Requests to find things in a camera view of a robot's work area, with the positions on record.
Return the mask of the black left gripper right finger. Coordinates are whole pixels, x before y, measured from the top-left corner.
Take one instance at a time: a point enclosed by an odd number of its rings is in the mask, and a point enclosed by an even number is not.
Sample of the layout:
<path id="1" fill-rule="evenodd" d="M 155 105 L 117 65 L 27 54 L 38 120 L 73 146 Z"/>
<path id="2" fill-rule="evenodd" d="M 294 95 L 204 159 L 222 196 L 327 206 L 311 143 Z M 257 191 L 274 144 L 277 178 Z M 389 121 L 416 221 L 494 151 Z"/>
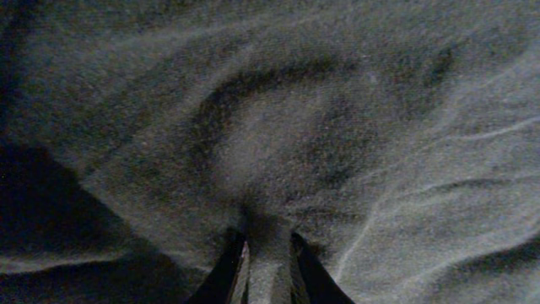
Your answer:
<path id="1" fill-rule="evenodd" d="M 298 233 L 291 235 L 291 301 L 294 304 L 354 304 Z"/>

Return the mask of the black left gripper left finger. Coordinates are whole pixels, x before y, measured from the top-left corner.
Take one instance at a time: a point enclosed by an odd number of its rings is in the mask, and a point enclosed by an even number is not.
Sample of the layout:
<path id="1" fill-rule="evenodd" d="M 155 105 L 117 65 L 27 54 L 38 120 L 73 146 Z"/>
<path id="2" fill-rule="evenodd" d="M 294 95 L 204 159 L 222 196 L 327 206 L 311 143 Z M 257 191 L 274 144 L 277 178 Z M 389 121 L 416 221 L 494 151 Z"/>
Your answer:
<path id="1" fill-rule="evenodd" d="M 236 231 L 212 271 L 185 304 L 242 303 L 246 286 L 239 281 L 246 258 L 246 237 Z"/>

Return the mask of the dark green t-shirt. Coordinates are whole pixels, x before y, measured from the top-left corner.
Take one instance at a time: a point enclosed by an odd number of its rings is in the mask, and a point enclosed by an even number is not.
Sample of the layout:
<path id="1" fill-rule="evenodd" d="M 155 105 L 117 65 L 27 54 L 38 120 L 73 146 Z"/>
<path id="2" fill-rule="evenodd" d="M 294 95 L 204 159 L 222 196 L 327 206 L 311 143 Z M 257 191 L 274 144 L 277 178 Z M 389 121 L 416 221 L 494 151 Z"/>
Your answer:
<path id="1" fill-rule="evenodd" d="M 539 300 L 536 1 L 4 1 L 1 300 L 185 303 L 234 233 L 354 303 Z"/>

